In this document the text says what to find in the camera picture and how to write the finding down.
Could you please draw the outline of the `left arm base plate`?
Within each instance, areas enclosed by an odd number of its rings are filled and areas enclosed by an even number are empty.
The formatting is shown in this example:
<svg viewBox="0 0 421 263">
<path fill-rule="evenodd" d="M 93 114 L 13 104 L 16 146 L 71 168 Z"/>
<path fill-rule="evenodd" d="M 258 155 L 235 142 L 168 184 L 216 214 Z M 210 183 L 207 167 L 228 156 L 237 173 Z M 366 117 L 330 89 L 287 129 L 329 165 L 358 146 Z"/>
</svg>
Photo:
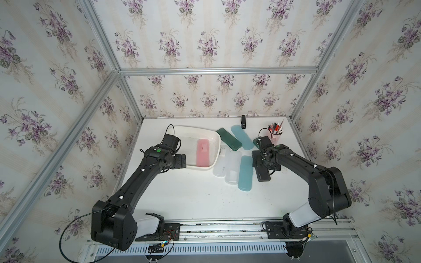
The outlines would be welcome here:
<svg viewBox="0 0 421 263">
<path fill-rule="evenodd" d="M 159 227 L 155 233 L 138 237 L 135 241 L 169 241 L 170 239 L 178 241 L 180 237 L 180 227 L 180 223 L 165 223 L 164 227 Z"/>
</svg>

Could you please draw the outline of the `pink pencil case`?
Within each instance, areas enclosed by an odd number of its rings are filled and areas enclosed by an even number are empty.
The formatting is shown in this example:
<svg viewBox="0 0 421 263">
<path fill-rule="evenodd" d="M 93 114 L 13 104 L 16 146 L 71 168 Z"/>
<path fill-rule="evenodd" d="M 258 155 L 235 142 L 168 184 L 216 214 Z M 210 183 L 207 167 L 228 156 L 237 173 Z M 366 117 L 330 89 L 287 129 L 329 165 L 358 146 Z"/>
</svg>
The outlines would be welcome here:
<svg viewBox="0 0 421 263">
<path fill-rule="evenodd" d="M 210 149 L 208 139 L 199 139 L 197 141 L 196 165 L 198 167 L 209 167 Z"/>
</svg>

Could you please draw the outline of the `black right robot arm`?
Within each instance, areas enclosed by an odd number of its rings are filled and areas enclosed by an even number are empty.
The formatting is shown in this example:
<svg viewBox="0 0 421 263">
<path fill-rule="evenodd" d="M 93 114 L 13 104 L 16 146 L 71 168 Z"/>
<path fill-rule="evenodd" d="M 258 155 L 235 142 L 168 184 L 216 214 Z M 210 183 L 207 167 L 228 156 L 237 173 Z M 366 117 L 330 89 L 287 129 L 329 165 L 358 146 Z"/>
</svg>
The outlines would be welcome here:
<svg viewBox="0 0 421 263">
<path fill-rule="evenodd" d="M 283 144 L 253 151 L 252 158 L 259 180 L 285 167 L 308 184 L 307 203 L 283 216 L 284 233 L 301 230 L 352 205 L 343 174 L 336 167 L 315 164 Z"/>
</svg>

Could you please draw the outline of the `teal pencil case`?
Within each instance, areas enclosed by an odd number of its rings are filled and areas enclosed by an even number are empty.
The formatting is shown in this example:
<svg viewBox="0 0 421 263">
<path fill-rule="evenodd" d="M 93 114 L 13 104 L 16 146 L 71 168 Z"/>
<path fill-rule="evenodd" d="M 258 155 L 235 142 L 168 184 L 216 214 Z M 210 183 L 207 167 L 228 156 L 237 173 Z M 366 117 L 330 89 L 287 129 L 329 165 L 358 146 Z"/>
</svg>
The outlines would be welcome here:
<svg viewBox="0 0 421 263">
<path fill-rule="evenodd" d="M 238 180 L 238 188 L 241 191 L 249 192 L 252 189 L 253 181 L 253 158 L 252 156 L 242 156 Z"/>
</svg>

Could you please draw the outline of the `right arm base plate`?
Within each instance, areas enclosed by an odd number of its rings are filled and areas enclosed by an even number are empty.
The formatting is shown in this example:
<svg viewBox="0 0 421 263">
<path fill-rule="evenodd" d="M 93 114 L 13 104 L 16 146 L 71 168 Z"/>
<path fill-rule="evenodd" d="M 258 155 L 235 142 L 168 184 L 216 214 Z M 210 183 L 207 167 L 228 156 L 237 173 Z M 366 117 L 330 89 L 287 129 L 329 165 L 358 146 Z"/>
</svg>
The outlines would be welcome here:
<svg viewBox="0 0 421 263">
<path fill-rule="evenodd" d="M 262 227 L 270 240 L 305 240 L 312 235 L 308 225 L 295 227 L 289 221 L 265 221 Z"/>
</svg>

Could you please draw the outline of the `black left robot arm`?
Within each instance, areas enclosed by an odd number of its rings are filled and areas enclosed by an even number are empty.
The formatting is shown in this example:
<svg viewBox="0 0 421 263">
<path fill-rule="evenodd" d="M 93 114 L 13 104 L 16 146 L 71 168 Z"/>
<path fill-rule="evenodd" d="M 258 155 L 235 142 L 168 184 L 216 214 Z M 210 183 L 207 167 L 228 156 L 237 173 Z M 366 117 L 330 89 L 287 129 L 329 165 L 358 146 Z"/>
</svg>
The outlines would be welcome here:
<svg viewBox="0 0 421 263">
<path fill-rule="evenodd" d="M 107 201 L 97 201 L 93 206 L 92 240 L 125 251 L 138 238 L 161 236 L 163 217 L 152 213 L 135 219 L 134 209 L 158 174 L 170 169 L 184 169 L 186 166 L 185 154 L 174 154 L 160 147 L 147 149 L 139 167 L 126 183 Z"/>
</svg>

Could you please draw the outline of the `white plastic storage box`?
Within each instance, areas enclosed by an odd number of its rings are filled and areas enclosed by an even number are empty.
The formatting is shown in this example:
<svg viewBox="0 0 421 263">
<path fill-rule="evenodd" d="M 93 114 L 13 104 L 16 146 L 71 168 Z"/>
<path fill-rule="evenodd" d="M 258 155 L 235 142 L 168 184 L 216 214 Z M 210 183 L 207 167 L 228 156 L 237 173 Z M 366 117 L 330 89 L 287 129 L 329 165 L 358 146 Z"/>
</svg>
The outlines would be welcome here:
<svg viewBox="0 0 421 263">
<path fill-rule="evenodd" d="M 181 140 L 181 148 L 179 149 L 178 153 L 186 155 L 187 169 L 207 171 L 212 169 L 216 164 L 221 147 L 220 136 L 217 132 L 203 128 L 170 126 L 166 133 L 175 135 Z M 196 165 L 197 141 L 199 139 L 209 140 L 209 167 L 198 167 Z"/>
</svg>

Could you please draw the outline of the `black pencil case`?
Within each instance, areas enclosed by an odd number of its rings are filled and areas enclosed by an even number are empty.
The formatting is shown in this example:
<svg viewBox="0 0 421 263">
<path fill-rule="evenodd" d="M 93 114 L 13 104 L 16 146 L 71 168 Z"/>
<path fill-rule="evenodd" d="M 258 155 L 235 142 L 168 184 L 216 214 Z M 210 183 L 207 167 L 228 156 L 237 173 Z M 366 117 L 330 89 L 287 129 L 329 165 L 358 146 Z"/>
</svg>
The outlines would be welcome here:
<svg viewBox="0 0 421 263">
<path fill-rule="evenodd" d="M 257 180 L 259 182 L 268 182 L 271 180 L 271 175 L 267 167 L 261 162 L 253 162 L 253 168 L 255 169 Z"/>
</svg>

